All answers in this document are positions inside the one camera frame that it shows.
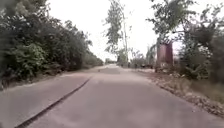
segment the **green foliage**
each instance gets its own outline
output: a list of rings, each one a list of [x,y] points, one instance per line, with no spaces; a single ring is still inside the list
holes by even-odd
[[[39,73],[56,74],[80,69],[84,64],[102,65],[88,46],[88,37],[71,21],[65,26],[48,15],[43,1],[14,1],[0,16],[1,77],[6,81],[32,79]],[[18,4],[28,14],[19,13]]]
[[[187,17],[196,14],[188,10],[189,6],[194,4],[192,0],[164,0],[162,3],[155,3],[152,9],[155,10],[153,18],[147,19],[154,24],[154,31],[157,34],[167,34],[180,25],[188,22]]]
[[[122,23],[122,7],[116,0],[111,0],[110,9],[108,10],[108,17],[106,23],[110,25],[106,36],[108,37],[107,45],[105,49],[107,52],[115,54],[118,50],[118,41],[122,37],[120,34]]]
[[[36,44],[9,49],[5,54],[5,61],[12,72],[7,72],[8,75],[16,75],[19,79],[34,77],[42,68],[45,55],[43,49]]]
[[[224,83],[224,34],[223,19],[218,17],[223,7],[207,6],[199,15],[188,7],[195,2],[190,0],[164,0],[154,4],[154,30],[159,34],[160,42],[167,34],[178,33],[174,38],[183,42],[180,52],[180,73],[191,79],[211,79]]]
[[[147,63],[151,66],[155,65],[156,46],[156,44],[152,45],[146,53]]]
[[[125,49],[120,49],[118,51],[117,63],[119,65],[126,65],[128,63]]]

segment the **asphalt road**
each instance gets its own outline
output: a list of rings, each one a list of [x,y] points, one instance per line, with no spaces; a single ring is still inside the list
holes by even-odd
[[[0,122],[12,128],[91,78],[28,128],[224,128],[224,121],[114,65],[0,93]]]

